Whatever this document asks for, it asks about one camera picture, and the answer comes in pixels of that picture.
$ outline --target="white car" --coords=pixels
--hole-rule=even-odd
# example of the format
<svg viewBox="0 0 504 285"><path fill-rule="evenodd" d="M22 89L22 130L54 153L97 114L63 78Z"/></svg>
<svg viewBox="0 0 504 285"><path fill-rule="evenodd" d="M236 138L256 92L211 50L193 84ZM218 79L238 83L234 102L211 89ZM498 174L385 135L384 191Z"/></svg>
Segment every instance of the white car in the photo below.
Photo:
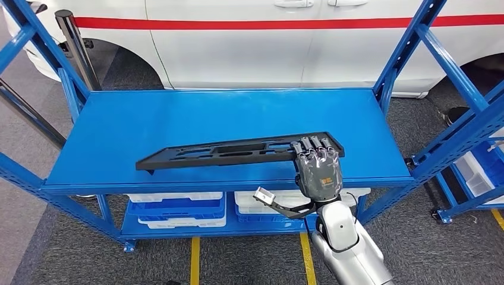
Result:
<svg viewBox="0 0 504 285"><path fill-rule="evenodd" d="M57 43L65 37L54 13L70 10L83 38L135 53L165 88L275 88L372 86L421 0L30 2ZM459 65L504 52L503 0L448 0L434 26ZM31 43L26 50L58 79ZM395 95L423 97L445 75L421 44Z"/></svg>

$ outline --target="car door handle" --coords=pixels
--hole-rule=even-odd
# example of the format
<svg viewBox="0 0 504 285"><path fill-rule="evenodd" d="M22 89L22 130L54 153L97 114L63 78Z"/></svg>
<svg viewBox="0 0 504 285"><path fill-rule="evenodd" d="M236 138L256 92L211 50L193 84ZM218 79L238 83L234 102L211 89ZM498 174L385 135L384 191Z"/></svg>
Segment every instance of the car door handle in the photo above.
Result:
<svg viewBox="0 0 504 285"><path fill-rule="evenodd" d="M308 8L314 0L276 0L274 5L281 8Z"/></svg>
<svg viewBox="0 0 504 285"><path fill-rule="evenodd" d="M368 3L369 0L327 0L329 6L358 6Z"/></svg>

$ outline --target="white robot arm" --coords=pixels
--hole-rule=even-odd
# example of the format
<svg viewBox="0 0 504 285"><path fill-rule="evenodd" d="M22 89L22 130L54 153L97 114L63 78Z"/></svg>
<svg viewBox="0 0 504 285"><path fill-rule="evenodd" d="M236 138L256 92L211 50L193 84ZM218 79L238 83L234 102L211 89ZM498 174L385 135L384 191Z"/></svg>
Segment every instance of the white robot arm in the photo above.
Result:
<svg viewBox="0 0 504 285"><path fill-rule="evenodd" d="M317 210L323 220L311 242L341 285L393 285L383 254L364 227L341 201Z"/></svg>
<svg viewBox="0 0 504 285"><path fill-rule="evenodd" d="M319 141L317 137L304 137L291 146L297 155L297 184L311 203L283 207L274 202L273 193L261 187L254 198L292 219L317 212L311 241L340 285L393 285L382 252L350 208L340 201L342 175L338 152L328 140Z"/></svg>

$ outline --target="floor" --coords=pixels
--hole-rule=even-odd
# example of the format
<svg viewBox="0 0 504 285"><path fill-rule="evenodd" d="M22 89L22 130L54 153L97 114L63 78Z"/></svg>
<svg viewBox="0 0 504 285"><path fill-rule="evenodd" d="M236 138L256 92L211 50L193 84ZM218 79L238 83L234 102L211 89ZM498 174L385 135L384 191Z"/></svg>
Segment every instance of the floor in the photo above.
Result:
<svg viewBox="0 0 504 285"><path fill-rule="evenodd" d="M0 26L0 43L7 37ZM152 70L125 50L98 44L92 57L105 89L160 88ZM502 79L477 68L466 72L482 91ZM68 134L71 121L59 83L40 75L25 55L18 56L2 78ZM462 104L446 80L425 100L392 100L388 121L402 154L420 150L445 127L441 112ZM0 106L0 129L2 152L40 176L48 174L57 149L4 106ZM383 191L374 189L369 200ZM116 220L126 201L122 196L110 198ZM97 210L95 201L84 203ZM436 183L429 182L366 225L385 255L395 283L502 284L504 232L492 214L471 212L452 224L439 225L429 214L436 205L442 206L443 198ZM142 241L136 253L124 254L120 246L4 181L0 181L0 219L0 239L4 241L0 285L191 281L191 239ZM337 284L313 248L311 251L317 284ZM307 284L303 257L299 235L202 238L199 283Z"/></svg>

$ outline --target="red stripe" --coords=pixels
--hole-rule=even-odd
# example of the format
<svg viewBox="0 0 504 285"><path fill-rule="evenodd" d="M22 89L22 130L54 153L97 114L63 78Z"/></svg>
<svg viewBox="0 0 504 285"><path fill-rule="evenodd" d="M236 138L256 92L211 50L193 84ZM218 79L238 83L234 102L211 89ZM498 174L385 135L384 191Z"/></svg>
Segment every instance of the red stripe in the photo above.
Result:
<svg viewBox="0 0 504 285"><path fill-rule="evenodd" d="M297 21L172 21L77 17L81 28L127 30L318 30L405 28L411 18L376 18ZM434 27L504 24L504 14L438 17Z"/></svg>

